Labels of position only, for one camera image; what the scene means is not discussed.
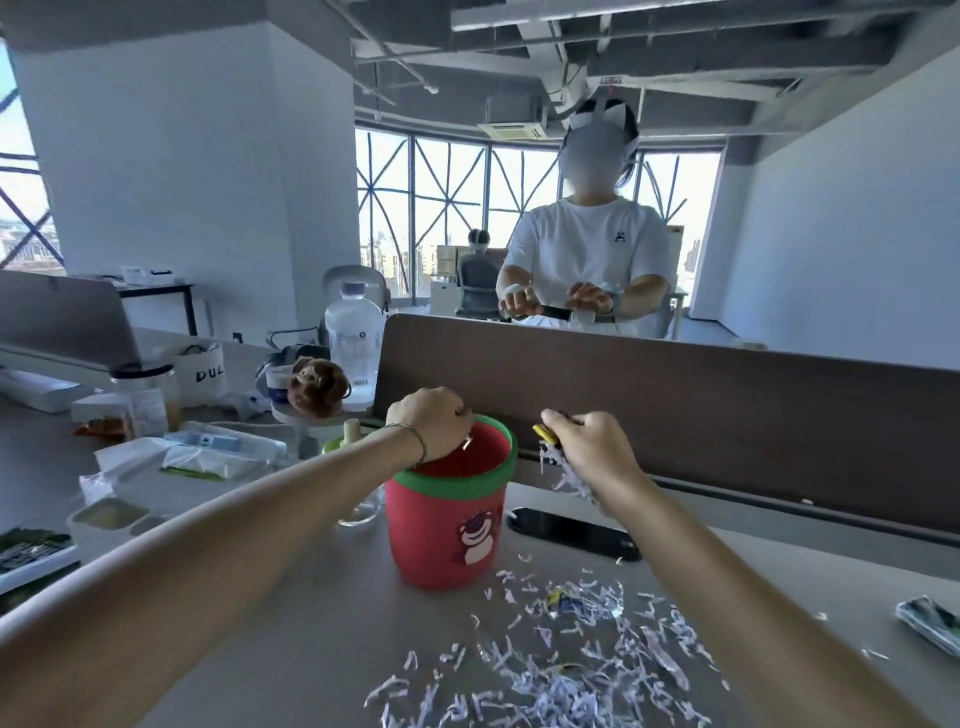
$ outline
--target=woman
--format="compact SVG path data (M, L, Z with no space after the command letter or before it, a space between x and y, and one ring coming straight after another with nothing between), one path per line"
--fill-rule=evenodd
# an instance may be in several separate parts
M558 165L573 194L516 224L497 279L501 311L532 326L657 335L650 314L676 282L678 251L652 207L616 194L638 142L620 99L590 99L570 117Z

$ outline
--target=red bucket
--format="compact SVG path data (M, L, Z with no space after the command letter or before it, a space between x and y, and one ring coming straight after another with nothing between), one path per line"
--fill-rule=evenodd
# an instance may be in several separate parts
M516 439L477 415L467 449L399 473L386 484L390 551L405 581L454 589L493 561L503 498L516 469Z

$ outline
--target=black phone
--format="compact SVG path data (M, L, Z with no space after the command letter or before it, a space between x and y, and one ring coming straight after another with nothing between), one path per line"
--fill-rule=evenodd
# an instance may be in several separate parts
M636 547L630 534L603 525L577 521L533 508L515 508L510 511L507 514L507 525L524 536L580 548L612 559L639 561L642 558L640 549Z

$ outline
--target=person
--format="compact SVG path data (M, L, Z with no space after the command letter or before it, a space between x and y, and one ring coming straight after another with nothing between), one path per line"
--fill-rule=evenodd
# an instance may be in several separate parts
M611 415L568 420L545 411L543 421L696 625L757 725L934 728L647 478ZM134 726L318 533L398 471L459 447L473 416L441 388L395 403L386 422L158 526L0 619L0 725Z
M499 266L487 255L490 234L471 230L467 237L470 252L457 258L457 278L463 291L458 316L499 320L496 275Z
M616 193L634 174L639 132L620 99L570 117L558 157L573 194L520 217L497 280L500 310L523 324L657 336L679 250L657 212Z

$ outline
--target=exposed ceiling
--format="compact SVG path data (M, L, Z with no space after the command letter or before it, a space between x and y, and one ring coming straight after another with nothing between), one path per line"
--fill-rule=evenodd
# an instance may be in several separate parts
M649 139L791 133L757 104L870 73L952 0L324 0L354 27L358 118L457 135L626 98ZM455 31L451 26L469 30Z

